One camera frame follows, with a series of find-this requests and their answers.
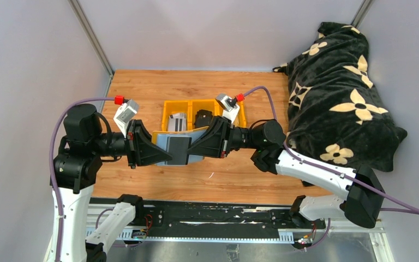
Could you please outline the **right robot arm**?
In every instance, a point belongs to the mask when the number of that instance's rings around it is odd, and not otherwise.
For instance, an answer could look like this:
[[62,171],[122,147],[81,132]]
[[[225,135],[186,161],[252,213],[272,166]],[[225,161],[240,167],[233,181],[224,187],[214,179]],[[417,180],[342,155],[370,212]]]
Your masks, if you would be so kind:
[[284,148],[286,135],[277,120],[259,121],[250,128],[235,127],[225,117],[213,118],[209,128],[187,150],[188,154],[224,158],[241,148],[254,150],[251,160],[262,172],[298,178],[321,187],[331,195],[298,196],[290,208],[290,222],[297,228],[318,219],[347,219],[374,228],[384,192],[374,171],[362,165],[357,169],[315,160]]

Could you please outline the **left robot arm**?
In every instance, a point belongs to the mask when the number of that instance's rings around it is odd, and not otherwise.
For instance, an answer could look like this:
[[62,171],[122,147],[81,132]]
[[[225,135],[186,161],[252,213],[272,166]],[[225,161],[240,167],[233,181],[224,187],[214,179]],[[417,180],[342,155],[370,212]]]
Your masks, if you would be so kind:
[[143,198],[123,194],[107,218],[87,235],[89,202],[97,173],[105,162],[126,157],[130,167],[148,166],[171,159],[134,121],[130,101],[119,107],[125,132],[113,132],[96,107],[83,101],[68,107],[57,122],[64,127],[58,150],[50,150],[50,184],[54,201],[53,236],[48,261],[106,261],[116,239],[128,225],[149,229]]

